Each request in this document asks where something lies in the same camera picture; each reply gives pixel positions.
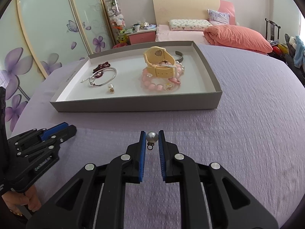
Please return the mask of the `left hand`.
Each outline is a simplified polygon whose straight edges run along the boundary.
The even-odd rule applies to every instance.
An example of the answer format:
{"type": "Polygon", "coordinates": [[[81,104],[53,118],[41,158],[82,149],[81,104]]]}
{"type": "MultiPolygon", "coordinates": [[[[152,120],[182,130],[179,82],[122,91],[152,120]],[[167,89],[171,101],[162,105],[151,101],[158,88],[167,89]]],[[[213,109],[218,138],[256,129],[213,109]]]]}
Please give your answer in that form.
{"type": "Polygon", "coordinates": [[[15,214],[22,214],[18,205],[27,205],[29,210],[35,212],[41,208],[41,202],[38,198],[37,189],[32,185],[25,193],[17,193],[15,191],[8,191],[2,198],[8,209],[15,214]]]}

